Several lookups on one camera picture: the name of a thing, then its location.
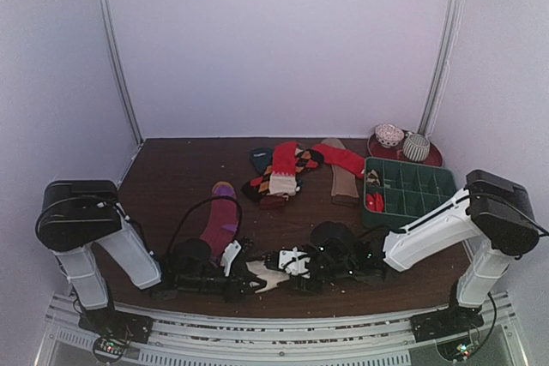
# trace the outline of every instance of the brown sock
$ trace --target brown sock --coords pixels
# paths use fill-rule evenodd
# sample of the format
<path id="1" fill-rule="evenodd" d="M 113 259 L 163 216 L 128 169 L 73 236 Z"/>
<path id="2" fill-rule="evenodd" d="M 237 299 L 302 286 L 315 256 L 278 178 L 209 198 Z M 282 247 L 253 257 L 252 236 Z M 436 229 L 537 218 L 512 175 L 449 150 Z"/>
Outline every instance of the brown sock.
<path id="1" fill-rule="evenodd" d="M 339 139 L 324 139 L 323 144 L 338 149 L 345 149 Z M 332 203 L 335 205 L 354 207 L 359 204 L 359 192 L 357 190 L 356 176 L 350 171 L 332 165 Z"/>

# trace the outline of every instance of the red sock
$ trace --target red sock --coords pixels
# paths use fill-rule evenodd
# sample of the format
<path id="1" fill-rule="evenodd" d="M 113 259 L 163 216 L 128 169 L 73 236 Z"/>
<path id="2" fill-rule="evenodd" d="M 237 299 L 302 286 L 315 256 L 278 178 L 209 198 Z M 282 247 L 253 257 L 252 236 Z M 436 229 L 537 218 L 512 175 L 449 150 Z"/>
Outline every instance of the red sock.
<path id="1" fill-rule="evenodd" d="M 237 198 L 229 183 L 218 182 L 212 189 L 212 196 L 231 196 Z M 232 201 L 220 199 L 212 201 L 208 226 L 200 238 L 212 248 L 212 257 L 219 259 L 226 246 L 234 240 L 237 231 L 237 205 Z"/>
<path id="2" fill-rule="evenodd" d="M 295 151 L 298 143 L 289 141 L 274 148 L 273 172 L 268 185 L 268 192 L 271 195 L 293 196 L 297 191 L 295 180 Z"/>
<path id="3" fill-rule="evenodd" d="M 358 156 L 358 154 L 347 149 L 338 149 L 324 144 L 315 145 L 313 150 L 324 155 L 324 163 L 327 165 L 340 166 L 359 179 L 364 178 L 365 159 Z"/>

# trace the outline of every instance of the metal frame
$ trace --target metal frame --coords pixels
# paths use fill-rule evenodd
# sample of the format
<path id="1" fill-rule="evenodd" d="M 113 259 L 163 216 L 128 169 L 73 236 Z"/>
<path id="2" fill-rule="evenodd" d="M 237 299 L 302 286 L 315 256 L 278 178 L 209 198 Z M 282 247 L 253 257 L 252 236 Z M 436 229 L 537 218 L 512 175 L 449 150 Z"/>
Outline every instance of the metal frame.
<path id="1" fill-rule="evenodd" d="M 78 328 L 79 315 L 73 308 L 73 299 L 53 297 L 45 317 L 48 326 L 36 366 L 51 364 L 57 342 L 83 350 L 91 348 L 96 336 Z M 516 329 L 515 311 L 507 293 L 496 295 L 495 301 L 498 325 L 507 332 L 505 339 L 514 364 L 527 366 L 522 335 Z M 325 319 L 245 319 L 118 303 L 117 308 L 154 319 L 148 344 L 132 344 L 124 356 L 126 362 L 140 365 L 408 366 L 411 349 L 435 343 L 433 340 L 415 343 L 409 323 L 412 315 L 432 309 Z M 490 301 L 486 301 L 482 314 L 486 324 L 481 331 L 485 332 L 493 319 Z"/>
<path id="2" fill-rule="evenodd" d="M 425 136 L 429 136 L 432 133 L 434 124 L 437 121 L 437 114 L 448 75 L 449 54 L 457 38 L 457 27 L 462 15 L 462 3 L 463 0 L 448 0 L 443 36 L 438 49 L 435 71 L 432 75 L 429 95 L 427 96 L 425 109 L 419 123 L 418 133 Z"/>
<path id="3" fill-rule="evenodd" d="M 114 26 L 112 25 L 111 8 L 109 6 L 109 0 L 98 0 L 100 3 L 101 16 L 103 18 L 103 26 L 105 29 L 106 41 L 109 46 L 109 58 L 111 60 L 112 72 L 114 74 L 115 82 L 117 84 L 118 94 L 122 100 L 122 106 L 124 108 L 124 114 L 130 123 L 131 132 L 136 140 L 136 145 L 139 146 L 143 143 L 143 136 L 137 123 L 136 113 L 131 104 L 130 93 L 128 92 L 128 86 L 126 85 L 126 79 L 124 77 L 124 71 L 122 69 L 122 62 L 120 60 L 120 53 L 118 51 L 118 44 L 114 34 Z"/>

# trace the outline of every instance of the green sorting tray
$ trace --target green sorting tray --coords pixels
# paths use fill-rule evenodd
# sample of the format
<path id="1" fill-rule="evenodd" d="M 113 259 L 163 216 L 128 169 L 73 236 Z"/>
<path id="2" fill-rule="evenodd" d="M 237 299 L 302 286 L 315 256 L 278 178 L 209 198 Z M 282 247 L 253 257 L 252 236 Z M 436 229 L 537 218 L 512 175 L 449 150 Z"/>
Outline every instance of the green sorting tray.
<path id="1" fill-rule="evenodd" d="M 374 170 L 381 186 L 364 184 L 362 225 L 401 227 L 445 203 L 456 192 L 452 172 L 442 167 L 416 165 L 396 160 L 367 158 L 366 173 Z M 366 195 L 383 196 L 385 210 L 366 207 Z"/>

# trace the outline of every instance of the sock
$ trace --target sock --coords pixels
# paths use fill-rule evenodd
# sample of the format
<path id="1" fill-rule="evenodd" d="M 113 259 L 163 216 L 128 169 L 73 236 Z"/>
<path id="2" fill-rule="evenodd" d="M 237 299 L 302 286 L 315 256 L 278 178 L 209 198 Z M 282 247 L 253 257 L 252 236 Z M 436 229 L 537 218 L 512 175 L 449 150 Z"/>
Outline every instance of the sock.
<path id="1" fill-rule="evenodd" d="M 366 184 L 369 184 L 370 186 L 381 186 L 379 175 L 373 169 L 366 173 Z"/>
<path id="2" fill-rule="evenodd" d="M 323 162 L 324 157 L 319 152 L 312 149 L 306 149 L 294 156 L 295 172 L 297 174 L 305 173 L 312 169 L 316 169 Z M 261 201 L 263 197 L 268 195 L 272 170 L 273 166 L 269 165 L 262 176 L 256 177 L 248 183 L 245 183 L 241 189 L 242 193 L 244 193 L 248 199 L 256 202 Z"/>
<path id="3" fill-rule="evenodd" d="M 260 175 L 265 173 L 267 166 L 273 163 L 273 151 L 270 147 L 258 147 L 250 151 L 251 163 Z"/>
<path id="4" fill-rule="evenodd" d="M 383 201 L 383 196 L 379 193 L 366 195 L 366 207 L 374 212 L 384 212 L 385 202 Z"/>
<path id="5" fill-rule="evenodd" d="M 280 209 L 286 205 L 289 196 L 266 195 L 259 201 L 259 208 L 263 210 Z"/>
<path id="6" fill-rule="evenodd" d="M 345 150 L 339 139 L 324 139 L 323 144 Z M 332 203 L 342 206 L 357 206 L 359 192 L 354 174 L 338 165 L 332 165 Z"/>
<path id="7" fill-rule="evenodd" d="M 270 195 L 290 195 L 297 193 L 295 181 L 295 153 L 298 143 L 289 141 L 274 148 L 273 171 L 268 193 Z"/>
<path id="8" fill-rule="evenodd" d="M 212 196 L 231 196 L 237 198 L 231 184 L 218 182 L 212 189 Z M 212 248 L 212 257 L 218 260 L 226 246 L 234 240 L 237 231 L 237 205 L 232 201 L 220 199 L 212 201 L 209 220 L 200 238 Z"/>
<path id="9" fill-rule="evenodd" d="M 327 165 L 338 165 L 350 171 L 359 179 L 364 178 L 365 159 L 358 154 L 346 149 L 338 149 L 328 145 L 315 145 L 313 150 L 318 151 L 324 156 L 324 162 Z"/>

